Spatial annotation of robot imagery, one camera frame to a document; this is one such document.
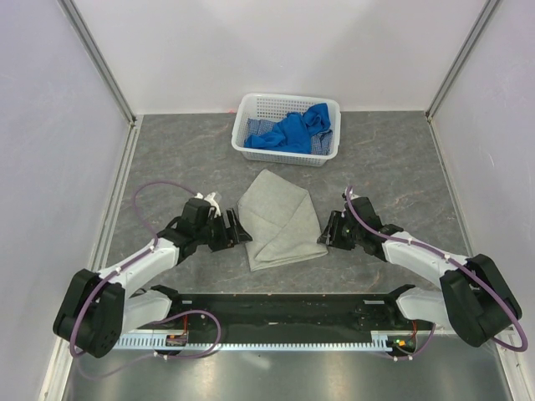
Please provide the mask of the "grey cloth napkin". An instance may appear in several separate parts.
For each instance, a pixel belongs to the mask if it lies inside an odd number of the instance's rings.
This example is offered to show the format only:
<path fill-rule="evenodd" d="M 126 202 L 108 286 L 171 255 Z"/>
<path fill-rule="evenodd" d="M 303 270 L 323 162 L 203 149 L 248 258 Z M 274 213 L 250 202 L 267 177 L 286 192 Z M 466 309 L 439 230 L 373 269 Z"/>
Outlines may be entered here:
<path fill-rule="evenodd" d="M 252 236 L 246 244 L 252 272 L 328 254 L 307 190 L 269 170 L 261 171 L 237 203 L 239 220 Z"/>

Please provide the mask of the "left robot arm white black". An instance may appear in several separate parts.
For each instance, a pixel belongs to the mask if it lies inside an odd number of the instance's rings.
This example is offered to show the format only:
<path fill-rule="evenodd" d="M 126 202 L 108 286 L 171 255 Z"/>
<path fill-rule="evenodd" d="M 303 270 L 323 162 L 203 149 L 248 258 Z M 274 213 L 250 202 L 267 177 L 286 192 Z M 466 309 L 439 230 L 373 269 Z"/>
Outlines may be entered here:
<path fill-rule="evenodd" d="M 53 332 L 69 342 L 74 357 L 85 353 L 102 358 L 120 336 L 158 322 L 165 328 L 181 324 L 183 308 L 171 291 L 138 293 L 147 282 L 193 255 L 200 246 L 224 251 L 252 241 L 233 209 L 222 212 L 212 195 L 190 198 L 180 216 L 156 233 L 148 245 L 100 272 L 87 269 L 72 278 Z"/>

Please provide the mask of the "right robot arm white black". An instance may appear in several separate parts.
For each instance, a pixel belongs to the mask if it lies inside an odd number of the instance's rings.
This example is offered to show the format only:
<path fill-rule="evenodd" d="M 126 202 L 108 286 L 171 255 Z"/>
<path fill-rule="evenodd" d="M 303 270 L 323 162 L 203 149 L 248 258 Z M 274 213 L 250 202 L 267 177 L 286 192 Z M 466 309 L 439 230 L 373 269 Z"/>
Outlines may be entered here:
<path fill-rule="evenodd" d="M 407 287 L 383 307 L 392 328 L 421 320 L 448 327 L 465 343 L 480 347 L 508 327 L 520 336 L 516 352 L 527 350 L 520 324 L 522 309 L 496 263 L 484 254 L 457 255 L 414 238 L 394 224 L 385 224 L 369 198 L 348 188 L 344 208 L 332 211 L 318 243 L 343 250 L 361 247 L 381 261 L 402 266 L 433 283 L 438 292 Z"/>

